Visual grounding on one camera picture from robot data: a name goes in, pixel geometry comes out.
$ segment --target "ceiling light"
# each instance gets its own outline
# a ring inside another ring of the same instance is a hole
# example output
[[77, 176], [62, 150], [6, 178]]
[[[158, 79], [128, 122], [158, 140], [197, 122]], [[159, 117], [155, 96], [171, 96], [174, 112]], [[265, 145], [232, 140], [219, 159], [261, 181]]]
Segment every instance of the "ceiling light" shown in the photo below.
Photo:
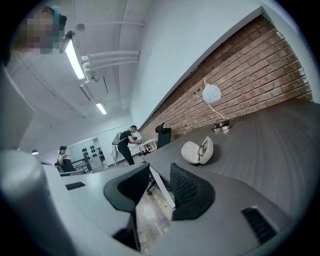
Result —
[[32, 150], [31, 155], [37, 155], [37, 154], [39, 154], [38, 150], [36, 149]]
[[95, 104], [97, 108], [101, 111], [102, 114], [106, 115], [107, 112], [105, 111], [104, 107], [101, 105], [101, 103]]
[[72, 40], [70, 40], [68, 46], [66, 47], [65, 53], [68, 56], [68, 59], [69, 59], [69, 61], [71, 63], [71, 66], [72, 66], [76, 76], [78, 77], [78, 79], [84, 79], [85, 75], [82, 72], [82, 69], [80, 67], [79, 61], [77, 59], [77, 55], [76, 55]]

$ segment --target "black pants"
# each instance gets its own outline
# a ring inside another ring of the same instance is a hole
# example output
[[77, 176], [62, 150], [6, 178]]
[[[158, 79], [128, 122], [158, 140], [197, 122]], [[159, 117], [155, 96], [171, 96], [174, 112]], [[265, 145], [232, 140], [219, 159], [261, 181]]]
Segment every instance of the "black pants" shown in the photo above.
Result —
[[124, 159], [129, 163], [130, 166], [135, 164], [128, 146], [119, 143], [118, 150], [123, 155]]

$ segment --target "woman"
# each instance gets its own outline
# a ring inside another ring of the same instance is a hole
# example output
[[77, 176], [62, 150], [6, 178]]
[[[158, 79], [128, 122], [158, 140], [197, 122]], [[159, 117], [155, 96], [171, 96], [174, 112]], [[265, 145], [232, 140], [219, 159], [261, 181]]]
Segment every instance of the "woman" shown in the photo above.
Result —
[[66, 154], [66, 149], [67, 149], [66, 146], [60, 147], [59, 158], [58, 158], [59, 164], [62, 167], [64, 173], [74, 172], [76, 171], [76, 169], [71, 163], [70, 155]]
[[129, 163], [130, 166], [134, 165], [134, 159], [132, 158], [131, 151], [128, 148], [128, 143], [140, 144], [141, 140], [135, 140], [132, 134], [137, 131], [137, 127], [132, 125], [128, 130], [124, 131], [120, 135], [120, 142], [118, 144], [118, 150], [123, 155], [124, 159]]

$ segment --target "white ceiling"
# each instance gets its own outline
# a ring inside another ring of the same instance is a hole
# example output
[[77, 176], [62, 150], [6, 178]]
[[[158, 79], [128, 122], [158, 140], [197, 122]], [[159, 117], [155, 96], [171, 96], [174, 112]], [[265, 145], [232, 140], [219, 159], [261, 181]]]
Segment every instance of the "white ceiling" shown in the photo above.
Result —
[[[144, 24], [153, 0], [50, 0], [48, 6], [60, 6], [67, 16], [65, 30], [75, 31], [72, 41], [78, 60], [86, 54], [108, 51], [139, 51], [144, 26], [109, 24], [133, 22]], [[76, 24], [83, 23], [79, 32]], [[7, 67], [12, 79], [35, 108], [36, 117], [23, 138], [21, 147], [30, 150], [51, 127], [67, 127], [79, 119], [105, 119], [96, 107], [101, 102], [108, 114], [114, 115], [130, 106], [130, 94], [137, 63], [99, 69], [99, 82], [93, 101], [81, 91], [67, 55], [53, 50], [52, 54], [17, 53]]]

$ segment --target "chair backrest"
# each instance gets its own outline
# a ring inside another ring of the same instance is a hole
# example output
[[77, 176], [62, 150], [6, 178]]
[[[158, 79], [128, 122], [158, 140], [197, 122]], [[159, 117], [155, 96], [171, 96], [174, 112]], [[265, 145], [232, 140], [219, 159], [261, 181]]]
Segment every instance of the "chair backrest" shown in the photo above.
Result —
[[160, 149], [161, 147], [167, 145], [170, 142], [172, 131], [171, 128], [164, 128], [164, 123], [158, 125], [155, 128], [155, 132], [158, 133], [157, 149]]

